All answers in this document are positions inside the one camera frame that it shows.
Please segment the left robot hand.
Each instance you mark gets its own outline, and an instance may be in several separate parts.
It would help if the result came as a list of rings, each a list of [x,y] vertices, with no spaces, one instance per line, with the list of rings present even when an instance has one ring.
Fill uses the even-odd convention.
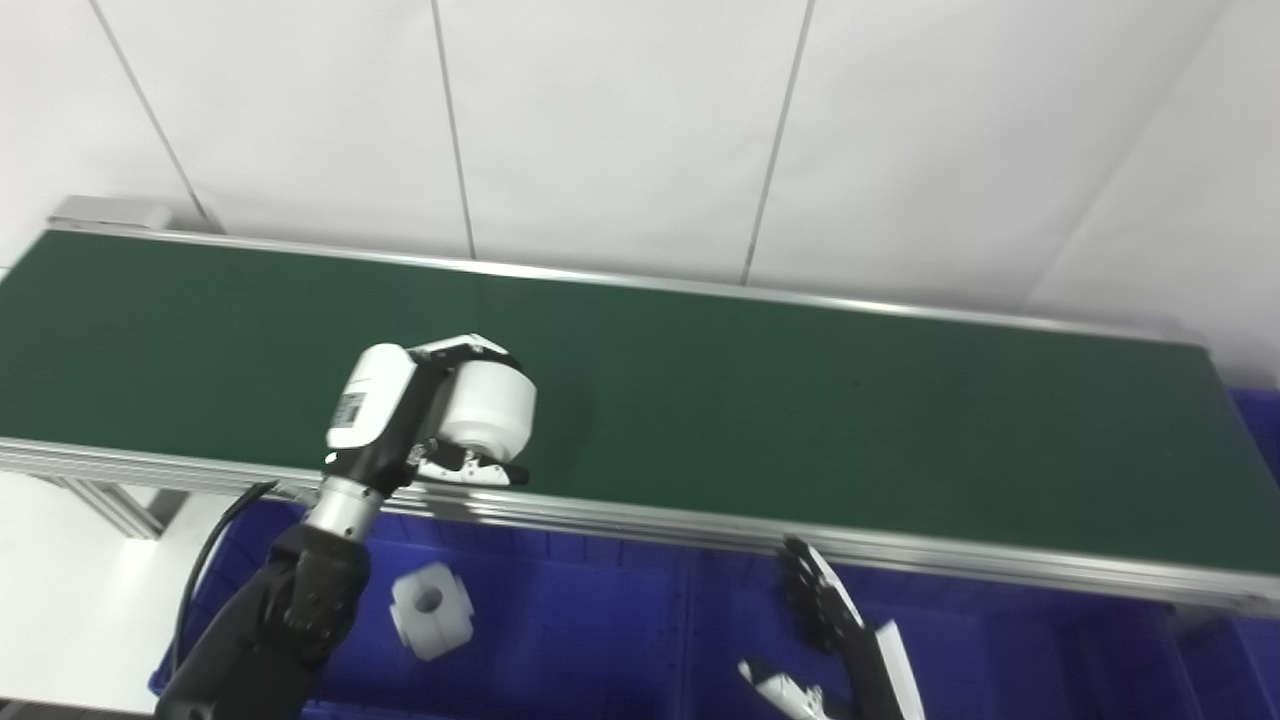
[[[323,473],[384,496],[417,480],[526,486],[530,471],[516,459],[536,398],[515,356],[480,334],[374,345],[340,393]]]

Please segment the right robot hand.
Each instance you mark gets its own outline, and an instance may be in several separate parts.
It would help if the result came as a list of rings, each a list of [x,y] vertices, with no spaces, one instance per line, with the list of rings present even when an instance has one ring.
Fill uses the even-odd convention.
[[[785,536],[781,587],[799,634],[812,648],[837,656],[852,692],[838,708],[819,685],[744,657],[740,676],[787,719],[923,719],[922,693],[897,623],[869,624],[835,568],[797,536]]]

